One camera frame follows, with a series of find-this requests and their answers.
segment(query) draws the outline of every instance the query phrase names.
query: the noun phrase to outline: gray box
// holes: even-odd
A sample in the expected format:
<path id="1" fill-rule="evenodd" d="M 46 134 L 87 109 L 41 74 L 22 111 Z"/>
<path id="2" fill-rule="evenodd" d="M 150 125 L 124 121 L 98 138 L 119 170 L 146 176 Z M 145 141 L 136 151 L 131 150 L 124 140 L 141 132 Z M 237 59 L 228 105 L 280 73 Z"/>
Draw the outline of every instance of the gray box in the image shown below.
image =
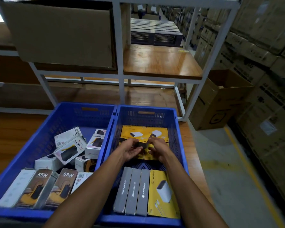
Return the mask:
<path id="1" fill-rule="evenodd" d="M 137 205 L 137 197 L 139 190 L 139 182 L 140 182 L 140 169 L 133 169 L 132 176 L 130 181 L 130 187 L 127 197 L 127 203 L 125 205 L 125 214 L 135 215 L 136 214 L 136 205 Z"/>
<path id="2" fill-rule="evenodd" d="M 113 211 L 117 213 L 125 212 L 125 203 L 127 201 L 132 168 L 125 167 L 120 180 L 118 192 L 113 206 Z"/>
<path id="3" fill-rule="evenodd" d="M 141 170 L 136 215 L 147 216 L 150 170 Z"/>

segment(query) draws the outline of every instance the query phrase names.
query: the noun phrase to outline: person's left arm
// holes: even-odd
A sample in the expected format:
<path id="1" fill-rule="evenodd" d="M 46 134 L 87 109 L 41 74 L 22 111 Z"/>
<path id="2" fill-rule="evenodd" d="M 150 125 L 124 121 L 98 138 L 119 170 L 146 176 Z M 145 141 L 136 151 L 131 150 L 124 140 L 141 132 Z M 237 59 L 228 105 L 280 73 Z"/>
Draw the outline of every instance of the person's left arm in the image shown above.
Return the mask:
<path id="1" fill-rule="evenodd" d="M 142 147 L 137 139 L 127 139 L 108 159 L 56 209 L 43 228 L 90 228 L 100 214 L 116 177 L 126 161 Z"/>

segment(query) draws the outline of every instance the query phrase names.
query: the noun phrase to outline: gray floor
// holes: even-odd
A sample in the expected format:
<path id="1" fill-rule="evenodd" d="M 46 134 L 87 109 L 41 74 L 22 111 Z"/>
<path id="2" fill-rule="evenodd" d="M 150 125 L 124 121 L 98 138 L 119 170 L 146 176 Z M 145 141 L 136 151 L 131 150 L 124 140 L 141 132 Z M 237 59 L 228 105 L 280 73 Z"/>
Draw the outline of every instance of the gray floor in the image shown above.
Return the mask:
<path id="1" fill-rule="evenodd" d="M 230 227 L 285 227 L 275 206 L 242 147 L 236 149 L 224 128 L 195 131 L 194 137 L 215 207 Z"/>

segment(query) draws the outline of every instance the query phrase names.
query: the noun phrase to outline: forearm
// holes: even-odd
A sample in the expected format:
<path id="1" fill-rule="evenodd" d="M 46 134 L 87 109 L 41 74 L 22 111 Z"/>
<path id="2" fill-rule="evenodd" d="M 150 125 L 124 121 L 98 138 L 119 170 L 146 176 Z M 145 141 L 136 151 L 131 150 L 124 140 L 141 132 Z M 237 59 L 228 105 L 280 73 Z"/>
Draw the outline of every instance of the forearm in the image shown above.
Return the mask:
<path id="1" fill-rule="evenodd" d="M 164 164 L 186 227 L 228 227 L 174 154 Z"/>
<path id="2" fill-rule="evenodd" d="M 84 183 L 56 209 L 44 228 L 90 228 L 102 210 L 124 164 L 116 149 Z"/>

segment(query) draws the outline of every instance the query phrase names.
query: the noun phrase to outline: human arm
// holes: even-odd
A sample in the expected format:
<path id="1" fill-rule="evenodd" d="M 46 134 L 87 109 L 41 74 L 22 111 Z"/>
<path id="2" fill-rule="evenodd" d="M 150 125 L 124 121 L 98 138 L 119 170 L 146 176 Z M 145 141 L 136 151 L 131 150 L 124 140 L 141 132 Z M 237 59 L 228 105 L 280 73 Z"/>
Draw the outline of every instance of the human arm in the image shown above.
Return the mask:
<path id="1" fill-rule="evenodd" d="M 149 148 L 149 153 L 158 158 L 166 167 L 186 227 L 228 227 L 186 173 L 165 141 L 159 138 L 150 138 L 149 141 L 154 145 L 154 148 Z"/>
<path id="2" fill-rule="evenodd" d="M 108 159 L 56 209 L 43 228 L 90 228 L 101 212 L 116 177 L 126 161 L 142 147 L 137 139 L 127 139 Z"/>

